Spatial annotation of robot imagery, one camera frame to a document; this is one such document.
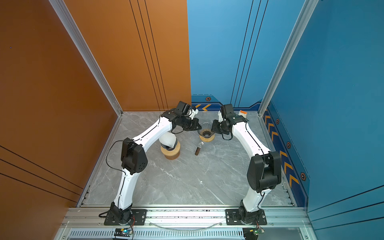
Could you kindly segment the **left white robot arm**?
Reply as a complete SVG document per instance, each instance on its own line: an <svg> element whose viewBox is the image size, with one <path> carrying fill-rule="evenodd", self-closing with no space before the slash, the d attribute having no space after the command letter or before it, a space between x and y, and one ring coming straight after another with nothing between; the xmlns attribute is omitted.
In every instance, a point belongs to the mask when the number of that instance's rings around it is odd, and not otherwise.
<svg viewBox="0 0 384 240"><path fill-rule="evenodd" d="M131 217L133 193L140 173L147 167L146 152L156 141L160 141L163 154L173 160L180 155L181 144L172 132L177 126L183 132L197 131L202 127L196 118L199 110L182 101L176 108L163 112L157 121L133 139L122 140L122 179L110 212L117 218Z"/></svg>

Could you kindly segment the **coffee filter paper pack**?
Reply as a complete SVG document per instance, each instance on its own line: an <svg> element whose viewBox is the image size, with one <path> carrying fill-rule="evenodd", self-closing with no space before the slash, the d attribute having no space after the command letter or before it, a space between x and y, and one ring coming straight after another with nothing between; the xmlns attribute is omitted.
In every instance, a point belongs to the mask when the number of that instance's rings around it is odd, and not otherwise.
<svg viewBox="0 0 384 240"><path fill-rule="evenodd" d="M242 110L239 111L239 115L240 115L240 116L243 116L244 118L247 117L247 114L248 114L248 113L245 112L245 111L242 111Z"/></svg>

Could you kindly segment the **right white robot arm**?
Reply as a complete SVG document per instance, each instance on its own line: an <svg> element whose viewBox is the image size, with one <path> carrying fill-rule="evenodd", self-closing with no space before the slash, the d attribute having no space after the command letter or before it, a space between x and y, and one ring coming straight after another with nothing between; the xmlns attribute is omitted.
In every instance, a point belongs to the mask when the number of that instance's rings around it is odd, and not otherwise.
<svg viewBox="0 0 384 240"><path fill-rule="evenodd" d="M266 225L261 204L282 181L280 154L272 152L257 138L246 117L236 114L231 104L221 106L218 116L219 119L213 121L213 132L236 138L250 157L249 190L241 200L238 219L246 225Z"/></svg>

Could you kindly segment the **white paper coffee filter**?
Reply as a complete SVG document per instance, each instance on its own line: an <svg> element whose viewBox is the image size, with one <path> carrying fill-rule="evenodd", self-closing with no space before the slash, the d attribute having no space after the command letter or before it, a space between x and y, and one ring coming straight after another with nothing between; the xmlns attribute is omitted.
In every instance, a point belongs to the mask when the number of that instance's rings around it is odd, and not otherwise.
<svg viewBox="0 0 384 240"><path fill-rule="evenodd" d="M166 132L160 138L159 141L161 143L162 148L167 151L172 151L175 149L178 140L175 134Z"/></svg>

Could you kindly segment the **grey ribbed glass dripper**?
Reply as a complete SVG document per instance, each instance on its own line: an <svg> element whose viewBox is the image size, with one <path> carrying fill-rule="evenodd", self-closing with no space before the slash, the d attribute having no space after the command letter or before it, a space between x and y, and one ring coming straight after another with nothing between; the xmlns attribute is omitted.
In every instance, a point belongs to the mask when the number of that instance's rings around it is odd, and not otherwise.
<svg viewBox="0 0 384 240"><path fill-rule="evenodd" d="M201 127L202 128L198 130L200 137L208 139L215 134L212 130L212 123L202 123Z"/></svg>

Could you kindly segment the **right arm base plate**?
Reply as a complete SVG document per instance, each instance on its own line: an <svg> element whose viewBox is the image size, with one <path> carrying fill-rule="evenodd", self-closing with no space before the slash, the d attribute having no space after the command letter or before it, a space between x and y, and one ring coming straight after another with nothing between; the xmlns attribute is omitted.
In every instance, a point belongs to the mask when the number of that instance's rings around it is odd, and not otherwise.
<svg viewBox="0 0 384 240"><path fill-rule="evenodd" d="M267 217L265 211L260 209L255 212L246 212L241 209L227 209L226 212L226 221L227 225L259 225L266 226Z"/></svg>

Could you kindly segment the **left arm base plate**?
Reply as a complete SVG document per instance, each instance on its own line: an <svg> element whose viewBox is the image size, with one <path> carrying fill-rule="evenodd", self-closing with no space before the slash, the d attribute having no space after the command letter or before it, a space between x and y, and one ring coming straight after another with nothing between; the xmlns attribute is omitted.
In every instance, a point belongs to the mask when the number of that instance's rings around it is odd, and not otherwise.
<svg viewBox="0 0 384 240"><path fill-rule="evenodd" d="M143 226L145 224L147 217L146 209L133 209L130 210L130 213L127 217L122 219L114 216L110 211L108 211L104 225L105 226Z"/></svg>

